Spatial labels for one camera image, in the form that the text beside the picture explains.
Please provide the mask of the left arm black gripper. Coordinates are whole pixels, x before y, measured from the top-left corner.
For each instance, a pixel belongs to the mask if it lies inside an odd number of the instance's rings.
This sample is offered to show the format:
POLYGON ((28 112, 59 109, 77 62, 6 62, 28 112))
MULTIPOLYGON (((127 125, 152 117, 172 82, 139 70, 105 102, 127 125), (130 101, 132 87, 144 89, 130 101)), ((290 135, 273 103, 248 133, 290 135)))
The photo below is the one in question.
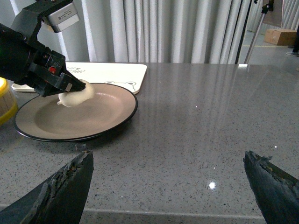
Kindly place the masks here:
POLYGON ((19 44, 17 53, 23 60, 22 77, 17 83, 26 84, 43 97, 67 91, 82 91, 86 86, 76 77, 70 78, 67 75, 63 55, 43 44, 19 44))

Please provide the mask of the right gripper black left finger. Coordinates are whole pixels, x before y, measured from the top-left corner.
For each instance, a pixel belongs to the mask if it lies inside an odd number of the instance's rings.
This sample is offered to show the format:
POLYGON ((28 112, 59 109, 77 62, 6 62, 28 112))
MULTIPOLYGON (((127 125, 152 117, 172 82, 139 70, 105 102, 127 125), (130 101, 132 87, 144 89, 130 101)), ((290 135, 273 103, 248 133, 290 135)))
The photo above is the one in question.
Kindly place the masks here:
POLYGON ((93 153, 83 151, 0 212, 2 224, 78 224, 93 175, 93 153))

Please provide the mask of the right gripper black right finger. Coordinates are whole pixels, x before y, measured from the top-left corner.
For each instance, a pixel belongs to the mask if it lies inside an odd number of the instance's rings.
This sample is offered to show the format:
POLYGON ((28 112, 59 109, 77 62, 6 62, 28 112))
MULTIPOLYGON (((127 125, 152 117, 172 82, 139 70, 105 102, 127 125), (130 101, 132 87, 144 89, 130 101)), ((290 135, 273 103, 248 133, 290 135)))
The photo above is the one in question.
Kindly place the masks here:
POLYGON ((299 180, 270 162, 271 157, 245 152, 245 172, 256 203, 268 224, 299 222, 299 180))

